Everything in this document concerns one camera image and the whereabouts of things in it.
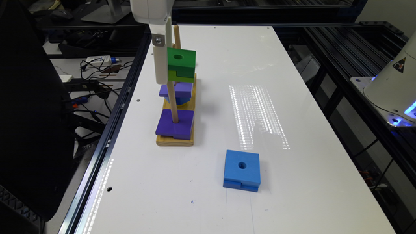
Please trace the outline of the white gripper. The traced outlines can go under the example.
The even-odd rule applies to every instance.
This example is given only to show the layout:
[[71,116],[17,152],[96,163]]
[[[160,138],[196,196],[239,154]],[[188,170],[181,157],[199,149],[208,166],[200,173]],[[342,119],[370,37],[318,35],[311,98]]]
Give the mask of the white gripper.
[[174,0],[130,0],[135,21],[152,24],[153,58],[157,84],[168,82],[167,48],[172,46],[172,21],[169,18]]

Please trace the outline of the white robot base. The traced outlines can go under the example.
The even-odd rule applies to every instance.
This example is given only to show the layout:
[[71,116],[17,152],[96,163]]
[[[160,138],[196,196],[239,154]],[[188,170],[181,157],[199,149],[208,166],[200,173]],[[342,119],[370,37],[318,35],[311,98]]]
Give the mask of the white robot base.
[[415,127],[415,35],[374,77],[351,83],[391,127]]

